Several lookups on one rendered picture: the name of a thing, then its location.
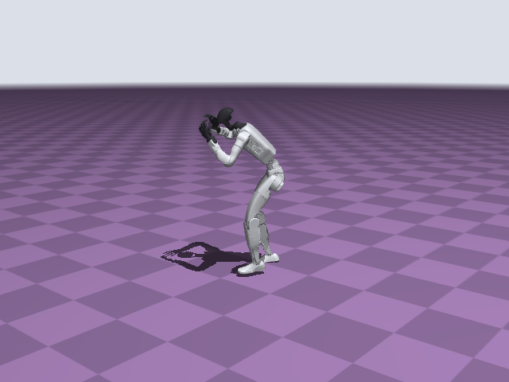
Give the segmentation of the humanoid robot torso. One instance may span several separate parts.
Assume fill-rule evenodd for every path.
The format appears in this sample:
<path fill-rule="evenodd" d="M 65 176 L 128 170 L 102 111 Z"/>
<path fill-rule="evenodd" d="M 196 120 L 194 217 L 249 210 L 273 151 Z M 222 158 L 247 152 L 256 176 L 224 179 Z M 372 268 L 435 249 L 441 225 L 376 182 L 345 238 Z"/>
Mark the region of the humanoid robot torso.
<path fill-rule="evenodd" d="M 266 164 L 267 177 L 269 177 L 271 174 L 275 176 L 279 174 L 282 176 L 282 181 L 284 181 L 285 174 L 283 172 L 283 169 L 282 167 L 280 167 L 278 161 L 274 159 L 276 149 L 253 125 L 251 125 L 250 123 L 246 124 L 247 125 L 243 127 L 241 130 L 239 128 L 237 129 L 238 131 L 237 135 L 243 131 L 246 131 L 249 134 L 251 134 L 248 144 L 243 149 L 249 152 L 255 158 L 257 158 L 263 164 Z"/>

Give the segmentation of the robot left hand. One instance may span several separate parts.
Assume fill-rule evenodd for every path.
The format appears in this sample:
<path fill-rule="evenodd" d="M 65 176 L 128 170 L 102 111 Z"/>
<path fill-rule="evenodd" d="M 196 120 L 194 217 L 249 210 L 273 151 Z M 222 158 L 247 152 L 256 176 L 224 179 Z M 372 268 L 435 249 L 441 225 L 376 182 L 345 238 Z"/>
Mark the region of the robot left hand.
<path fill-rule="evenodd" d="M 214 136 L 212 136 L 212 133 L 211 133 L 211 131 L 210 131 L 210 128 L 211 128 L 211 122 L 209 122 L 208 127 L 207 127 L 206 121 L 207 121 L 207 119 L 205 119 L 205 120 L 201 123 L 201 125 L 200 125 L 200 127 L 199 127 L 199 131 L 200 131 L 200 133 L 202 134 L 202 136 L 203 136 L 204 138 L 206 138 L 206 139 L 207 139 L 207 143 L 208 143 L 210 140 L 212 140 L 214 143 L 217 143 L 217 141 L 216 141 L 215 137 L 214 137 Z"/>

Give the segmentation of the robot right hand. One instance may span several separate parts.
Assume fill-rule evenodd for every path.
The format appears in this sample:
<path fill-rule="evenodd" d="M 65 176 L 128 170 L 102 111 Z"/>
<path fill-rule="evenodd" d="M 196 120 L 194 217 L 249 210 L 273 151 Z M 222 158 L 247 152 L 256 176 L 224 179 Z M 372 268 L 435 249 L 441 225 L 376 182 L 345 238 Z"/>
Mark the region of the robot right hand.
<path fill-rule="evenodd" d="M 213 116 L 213 115 L 210 115 L 210 114 L 206 114 L 204 115 L 204 117 L 208 117 L 209 118 L 209 121 L 211 122 L 212 126 L 211 128 L 213 130 L 216 130 L 217 133 L 220 133 L 220 125 L 216 122 L 216 117 Z"/>

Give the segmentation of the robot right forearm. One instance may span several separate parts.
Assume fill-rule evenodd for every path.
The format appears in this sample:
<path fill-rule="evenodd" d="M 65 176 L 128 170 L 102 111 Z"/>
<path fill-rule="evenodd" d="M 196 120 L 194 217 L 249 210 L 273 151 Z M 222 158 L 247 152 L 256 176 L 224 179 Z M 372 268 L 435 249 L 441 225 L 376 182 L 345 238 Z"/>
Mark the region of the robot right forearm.
<path fill-rule="evenodd" d="M 212 133 L 221 135 L 223 137 L 227 137 L 229 135 L 229 130 L 226 127 L 220 127 L 220 133 L 217 133 L 216 130 L 212 129 Z"/>

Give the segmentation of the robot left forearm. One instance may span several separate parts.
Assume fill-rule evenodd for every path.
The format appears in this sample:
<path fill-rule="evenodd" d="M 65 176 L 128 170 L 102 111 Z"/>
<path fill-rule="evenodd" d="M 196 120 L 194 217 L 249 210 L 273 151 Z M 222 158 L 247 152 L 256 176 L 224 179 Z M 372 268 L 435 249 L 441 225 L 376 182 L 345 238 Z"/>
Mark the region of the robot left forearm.
<path fill-rule="evenodd" d="M 208 142 L 208 145 L 210 146 L 211 152 L 216 156 L 218 161 L 221 161 L 223 163 L 229 163 L 231 157 L 222 151 L 222 149 L 218 145 L 218 142 L 214 143 L 212 140 L 210 140 Z"/>

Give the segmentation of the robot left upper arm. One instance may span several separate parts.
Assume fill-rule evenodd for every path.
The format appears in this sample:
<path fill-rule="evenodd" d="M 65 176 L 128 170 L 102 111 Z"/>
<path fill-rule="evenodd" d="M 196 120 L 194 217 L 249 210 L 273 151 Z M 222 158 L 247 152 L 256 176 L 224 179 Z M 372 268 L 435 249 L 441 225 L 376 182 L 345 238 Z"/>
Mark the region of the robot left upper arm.
<path fill-rule="evenodd" d="M 250 140 L 250 136 L 251 136 L 251 134 L 249 134 L 246 131 L 243 131 L 237 135 L 235 143 L 234 143 L 233 147 L 231 148 L 231 153 L 229 155 L 231 157 L 231 160 L 229 161 L 229 163 L 223 163 L 226 167 L 233 166 L 233 164 L 235 163 L 235 160 L 241 153 L 242 149 L 248 144 L 248 142 Z"/>

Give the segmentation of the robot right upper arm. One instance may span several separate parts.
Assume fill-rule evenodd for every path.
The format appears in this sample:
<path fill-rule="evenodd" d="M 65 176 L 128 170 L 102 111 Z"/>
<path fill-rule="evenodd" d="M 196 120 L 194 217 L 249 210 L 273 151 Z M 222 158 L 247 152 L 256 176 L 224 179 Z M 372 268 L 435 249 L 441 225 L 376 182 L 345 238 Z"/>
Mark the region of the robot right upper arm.
<path fill-rule="evenodd" d="M 226 139 L 233 139 L 237 135 L 237 130 L 229 131 L 229 135 L 225 137 Z"/>

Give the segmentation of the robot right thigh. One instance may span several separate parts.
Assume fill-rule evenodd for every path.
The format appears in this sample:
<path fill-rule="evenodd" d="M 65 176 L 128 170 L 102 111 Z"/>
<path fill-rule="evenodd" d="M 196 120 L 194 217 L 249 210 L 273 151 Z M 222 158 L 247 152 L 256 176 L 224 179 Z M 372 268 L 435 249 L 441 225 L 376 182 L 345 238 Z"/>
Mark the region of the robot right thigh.
<path fill-rule="evenodd" d="M 260 182 L 258 183 L 256 189 L 267 179 L 267 176 L 266 176 L 266 173 L 264 174 L 264 176 L 262 177 L 262 179 L 260 180 Z M 256 190 L 255 189 L 255 190 Z M 270 190 L 270 188 L 269 188 Z M 260 223 L 259 224 L 262 224 L 264 221 L 265 221 L 265 214 L 261 211 L 259 211 L 256 216 L 259 218 L 259 221 Z"/>

